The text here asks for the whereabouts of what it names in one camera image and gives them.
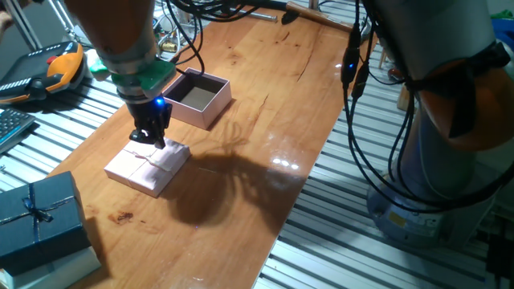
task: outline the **pink gift box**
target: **pink gift box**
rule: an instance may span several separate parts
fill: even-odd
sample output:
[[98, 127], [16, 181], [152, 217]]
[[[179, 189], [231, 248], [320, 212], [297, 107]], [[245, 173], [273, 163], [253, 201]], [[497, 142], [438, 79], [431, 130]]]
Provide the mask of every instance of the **pink gift box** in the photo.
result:
[[130, 141], [104, 168], [108, 177], [152, 197], [164, 187], [190, 156], [190, 148], [165, 138], [166, 146]]
[[232, 100], [230, 82], [226, 79], [187, 68], [169, 88], [162, 92], [167, 103], [173, 105], [171, 117], [208, 129], [219, 113]]

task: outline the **metal rod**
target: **metal rod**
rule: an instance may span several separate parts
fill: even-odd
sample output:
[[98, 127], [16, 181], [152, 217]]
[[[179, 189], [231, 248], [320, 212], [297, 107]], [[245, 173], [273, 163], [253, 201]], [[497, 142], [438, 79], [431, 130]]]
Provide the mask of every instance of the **metal rod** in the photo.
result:
[[308, 0], [308, 8], [318, 11], [320, 9], [319, 3], [319, 0]]
[[14, 24], [18, 28], [20, 34], [25, 40], [25, 43], [31, 49], [31, 51], [37, 51], [43, 46], [32, 30], [30, 23], [28, 22], [25, 14], [23, 13], [22, 7], [19, 5], [18, 0], [1, 0], [7, 12], [13, 18]]
[[[243, 14], [243, 13], [246, 13], [245, 10], [240, 10], [238, 12], [238, 14]], [[267, 14], [260, 14], [260, 13], [251, 13], [248, 15], [248, 17], [252, 17], [252, 18], [257, 18], [257, 19], [261, 19], [261, 20], [266, 20], [266, 21], [271, 21], [271, 22], [277, 22], [277, 17], [276, 16], [271, 16], [271, 15], [267, 15]]]
[[61, 25], [63, 25], [64, 30], [66, 30], [66, 31], [67, 31], [67, 24], [66, 24], [66, 22], [64, 21], [63, 16], [61, 15], [61, 13], [59, 12], [59, 10], [58, 10], [58, 9], [57, 9], [57, 7], [55, 6], [54, 0], [48, 0], [48, 2], [50, 3], [50, 6], [51, 6], [51, 8], [54, 10], [55, 14], [57, 14], [57, 18], [59, 18], [59, 21], [61, 22]]
[[60, 0], [56, 0], [56, 1], [57, 1], [57, 6], [60, 8], [62, 16], [64, 16], [64, 19], [66, 19], [68, 26], [73, 31], [75, 29], [75, 24], [73, 24], [73, 21], [68, 16], [66, 9], [64, 9], [63, 3], [61, 3]]

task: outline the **wood grain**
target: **wood grain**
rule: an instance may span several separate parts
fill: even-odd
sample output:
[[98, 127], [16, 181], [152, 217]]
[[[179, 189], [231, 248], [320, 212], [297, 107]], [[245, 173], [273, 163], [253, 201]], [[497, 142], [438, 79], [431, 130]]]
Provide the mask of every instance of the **wood grain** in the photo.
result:
[[103, 265], [74, 288], [251, 287], [343, 108], [347, 39], [305, 19], [210, 24], [206, 71], [234, 99], [209, 131], [171, 121], [192, 157], [160, 198], [103, 171], [133, 129], [125, 106], [52, 172], [72, 171]]

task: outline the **metal grating floor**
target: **metal grating floor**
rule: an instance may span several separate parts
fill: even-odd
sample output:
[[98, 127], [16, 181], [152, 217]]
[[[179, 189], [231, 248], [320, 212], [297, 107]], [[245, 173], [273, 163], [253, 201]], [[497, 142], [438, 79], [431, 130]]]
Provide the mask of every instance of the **metal grating floor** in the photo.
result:
[[0, 192], [45, 178], [123, 103], [114, 84], [84, 79], [77, 89], [16, 107], [35, 116], [37, 128], [0, 155]]
[[[381, 47], [371, 55], [377, 69]], [[359, 99], [355, 133], [369, 160], [384, 169], [404, 112], [401, 86], [369, 78]], [[349, 152], [345, 114], [328, 136], [307, 182], [263, 265], [254, 288], [483, 288], [487, 244], [462, 251], [394, 246], [366, 209], [369, 185]]]

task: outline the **wire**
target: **wire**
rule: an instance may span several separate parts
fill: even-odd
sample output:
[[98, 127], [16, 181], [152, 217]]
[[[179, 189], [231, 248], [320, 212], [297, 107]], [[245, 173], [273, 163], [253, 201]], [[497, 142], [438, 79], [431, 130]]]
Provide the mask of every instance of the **wire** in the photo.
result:
[[[193, 40], [191, 41], [192, 43], [195, 43], [196, 42], [196, 35], [198, 34], [198, 24], [197, 24], [197, 18], [193, 15], [193, 25], [194, 25], [194, 36], [193, 36]], [[179, 59], [180, 59], [180, 55], [182, 55], [182, 53], [184, 53], [184, 51], [187, 51], [188, 49], [190, 49], [191, 46], [188, 45], [186, 48], [180, 50], [173, 58], [172, 58], [172, 62], [177, 62]], [[187, 61], [193, 59], [196, 55], [193, 55], [191, 57], [189, 57], [187, 59]]]
[[384, 199], [386, 199], [387, 201], [389, 201], [391, 204], [397, 206], [398, 208], [400, 209], [403, 209], [403, 210], [406, 210], [406, 211], [409, 211], [409, 212], [413, 212], [413, 213], [422, 213], [422, 214], [434, 214], [434, 213], [441, 213], [441, 212], [444, 212], [445, 209], [435, 209], [435, 210], [419, 210], [419, 209], [413, 209], [413, 208], [410, 208], [408, 206], [404, 206], [403, 204], [400, 204], [398, 202], [396, 202], [395, 200], [393, 200], [391, 197], [389, 197], [387, 194], [385, 194], [384, 192], [381, 191], [381, 189], [379, 189], [375, 183], [369, 178], [368, 174], [366, 173], [366, 171], [364, 170], [364, 168], [362, 167], [362, 164], [361, 162], [359, 161], [359, 159], [357, 158], [357, 154], [355, 153], [355, 149], [353, 147], [354, 145], [354, 142], [356, 142], [355, 140], [355, 136], [353, 135], [353, 115], [355, 113], [355, 107], [357, 105], [357, 101], [354, 100], [352, 102], [352, 107], [350, 108], [350, 110], [348, 110], [348, 107], [349, 107], [349, 102], [348, 102], [348, 89], [347, 88], [343, 88], [343, 92], [344, 92], [344, 98], [345, 98], [345, 114], [346, 114], [346, 121], [348, 123], [348, 142], [349, 142], [349, 148], [350, 148], [350, 152], [352, 153], [352, 157], [353, 159], [355, 160], [355, 163], [357, 165], [357, 167], [359, 168], [359, 170], [361, 171], [362, 173], [362, 176], [364, 176], [364, 178], [367, 180], [367, 182], [373, 187], [373, 189], [375, 189], [375, 191], [377, 191], [377, 193], [379, 193], [381, 196], [384, 197]]
[[[199, 20], [198, 20], [198, 22], [199, 22], [199, 25], [200, 25], [200, 45], [198, 45], [198, 53], [200, 53], [200, 50], [202, 49], [202, 45], [203, 45], [203, 25], [202, 25], [202, 20], [201, 20], [201, 19], [199, 19]], [[190, 61], [190, 60], [191, 60], [191, 59], [193, 59], [193, 58], [194, 58], [194, 55], [191, 55], [188, 59], [186, 59], [186, 60], [184, 60], [184, 61], [181, 61], [181, 62], [177, 63], [177, 65], [179, 65], [179, 64], [183, 64], [183, 63], [186, 63], [186, 62]]]
[[177, 18], [175, 17], [175, 14], [173, 13], [173, 9], [171, 8], [170, 1], [166, 0], [166, 4], [168, 6], [169, 13], [171, 14], [171, 18], [173, 19], [173, 21], [175, 22], [175, 25], [177, 26], [177, 29], [180, 31], [180, 33], [182, 33], [182, 35], [184, 36], [184, 39], [190, 45], [191, 50], [193, 50], [194, 55], [198, 58], [198, 62], [200, 63], [200, 67], [201, 67], [200, 76], [203, 75], [205, 73], [205, 71], [206, 71], [206, 66], [203, 63], [202, 56], [200, 55], [200, 53], [198, 52], [198, 50], [196, 49], [194, 44], [191, 42], [190, 37], [187, 36], [186, 32], [182, 28], [182, 25], [180, 25], [180, 23], [178, 22]]
[[397, 84], [403, 84], [405, 83], [405, 80], [400, 80], [400, 81], [397, 81], [397, 82], [393, 82], [393, 83], [385, 83], [381, 80], [379, 80], [375, 75], [373, 75], [373, 73], [371, 73], [371, 71], [369, 72], [369, 75], [371, 75], [371, 77], [373, 77], [377, 82], [379, 82], [380, 84], [384, 84], [384, 85], [397, 85]]
[[322, 7], [323, 5], [325, 5], [325, 4], [327, 4], [327, 3], [339, 3], [339, 2], [338, 2], [338, 1], [333, 1], [333, 0], [326, 0], [326, 1], [320, 2], [320, 3], [318, 4], [318, 10], [319, 10], [320, 12], [323, 12], [323, 11], [321, 10], [321, 7]]

